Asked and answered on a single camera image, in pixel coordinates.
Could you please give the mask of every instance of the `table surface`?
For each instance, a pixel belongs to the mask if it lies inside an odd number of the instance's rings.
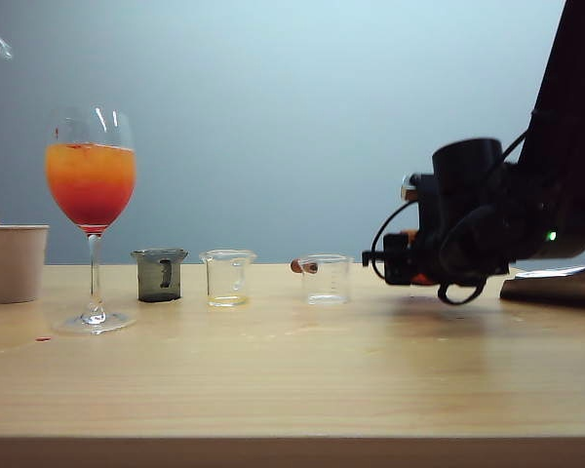
[[[204,265],[170,302],[137,300],[135,265],[101,280],[134,325],[52,331],[88,300],[88,266],[46,266],[38,300],[0,304],[0,441],[585,441],[585,309],[502,301],[503,278],[459,307],[359,264],[332,306],[284,264],[253,265],[230,308],[206,304]]]

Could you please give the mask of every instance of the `glass base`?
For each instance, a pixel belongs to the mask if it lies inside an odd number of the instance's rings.
[[[63,333],[100,334],[122,329],[136,321],[133,317],[122,313],[106,313],[106,320],[101,324],[90,325],[82,320],[81,316],[72,317],[63,322],[54,324],[53,329]]]
[[[321,304],[321,305],[332,305],[332,304],[344,304],[349,301],[347,295],[342,294],[310,294],[307,297],[308,304]]]

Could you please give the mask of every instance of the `robotic arm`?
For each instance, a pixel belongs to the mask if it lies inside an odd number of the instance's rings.
[[[518,162],[504,162],[522,139]],[[380,252],[382,228],[363,252],[364,265],[387,284],[439,285],[442,301],[463,303],[511,262],[585,250],[585,0],[565,3],[525,133],[505,152],[479,138],[444,146],[432,159],[431,175],[412,175],[402,188],[408,204],[418,204],[417,232],[386,234]],[[474,292],[454,302],[451,285]]]

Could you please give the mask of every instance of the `measuring beaker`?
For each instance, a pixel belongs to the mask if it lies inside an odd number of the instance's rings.
[[[341,304],[349,300],[349,267],[353,258],[338,253],[303,256],[298,264],[309,304]]]
[[[255,253],[220,249],[200,253],[199,257],[206,263],[209,305],[232,306],[248,301],[245,270],[255,260]]]
[[[184,249],[145,249],[131,253],[138,268],[138,300],[162,302],[180,297],[180,265]]]

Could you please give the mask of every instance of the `glass stem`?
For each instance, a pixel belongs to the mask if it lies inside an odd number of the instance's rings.
[[[106,320],[99,292],[99,248],[101,245],[101,236],[99,234],[88,234],[87,240],[89,241],[89,254],[91,255],[91,300],[87,312],[82,315],[82,320],[89,325],[98,325]]]

